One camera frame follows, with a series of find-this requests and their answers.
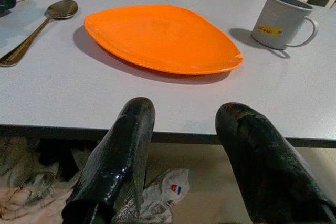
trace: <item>floor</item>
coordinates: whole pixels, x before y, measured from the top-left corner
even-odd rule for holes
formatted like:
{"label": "floor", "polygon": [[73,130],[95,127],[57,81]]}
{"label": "floor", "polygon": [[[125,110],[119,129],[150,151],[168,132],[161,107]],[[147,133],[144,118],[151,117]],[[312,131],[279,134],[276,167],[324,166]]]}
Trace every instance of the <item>floor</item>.
{"label": "floor", "polygon": [[[297,150],[336,202],[336,149]],[[147,181],[175,168],[190,169],[190,190],[173,208],[174,224],[251,223],[222,146],[151,143]]]}

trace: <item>table surface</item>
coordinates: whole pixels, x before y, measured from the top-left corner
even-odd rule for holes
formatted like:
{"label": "table surface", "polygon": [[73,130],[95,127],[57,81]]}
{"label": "table surface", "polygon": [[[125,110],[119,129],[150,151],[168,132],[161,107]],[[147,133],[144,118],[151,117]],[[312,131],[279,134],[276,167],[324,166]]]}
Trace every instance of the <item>table surface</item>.
{"label": "table surface", "polygon": [[[0,17],[0,55],[23,41],[56,1],[32,0]],[[317,7],[310,15],[320,24],[313,42],[276,51],[250,37],[266,0],[76,1],[74,18],[49,24],[17,66],[0,68],[0,124],[108,129],[128,100],[147,97],[158,132],[215,134],[218,108],[240,102],[267,116],[285,137],[336,139],[335,10]],[[142,4],[195,11],[232,38],[244,64],[229,75],[146,70],[111,56],[83,27],[95,12]],[[304,25],[297,41],[310,32]]]}

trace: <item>crumpled paper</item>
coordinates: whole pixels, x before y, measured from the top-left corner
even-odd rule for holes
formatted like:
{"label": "crumpled paper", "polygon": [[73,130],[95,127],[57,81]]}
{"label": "crumpled paper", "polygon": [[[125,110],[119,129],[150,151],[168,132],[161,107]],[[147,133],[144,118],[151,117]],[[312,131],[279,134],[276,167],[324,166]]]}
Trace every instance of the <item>crumpled paper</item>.
{"label": "crumpled paper", "polygon": [[189,191],[189,170],[167,170],[142,193],[140,223],[172,223],[171,209]]}

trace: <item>white mug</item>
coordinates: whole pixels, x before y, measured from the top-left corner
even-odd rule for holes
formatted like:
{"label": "white mug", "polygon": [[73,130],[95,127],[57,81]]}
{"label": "white mug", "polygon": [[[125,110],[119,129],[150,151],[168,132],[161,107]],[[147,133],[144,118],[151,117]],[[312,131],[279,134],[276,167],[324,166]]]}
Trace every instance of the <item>white mug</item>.
{"label": "white mug", "polygon": [[[311,5],[299,0],[267,0],[253,28],[252,37],[275,49],[304,46],[315,38],[319,30],[319,24],[307,17],[312,11]],[[301,44],[289,45],[304,20],[312,23],[312,34]]]}

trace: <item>spoon bowl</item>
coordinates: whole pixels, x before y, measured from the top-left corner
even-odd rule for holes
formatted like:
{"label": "spoon bowl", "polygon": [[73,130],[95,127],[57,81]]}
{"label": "spoon bowl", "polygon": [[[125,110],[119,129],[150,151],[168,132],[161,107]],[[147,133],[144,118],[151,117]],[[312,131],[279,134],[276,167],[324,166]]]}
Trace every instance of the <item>spoon bowl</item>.
{"label": "spoon bowl", "polygon": [[74,0],[61,0],[50,5],[47,9],[49,17],[53,19],[72,18],[78,11],[78,5]]}

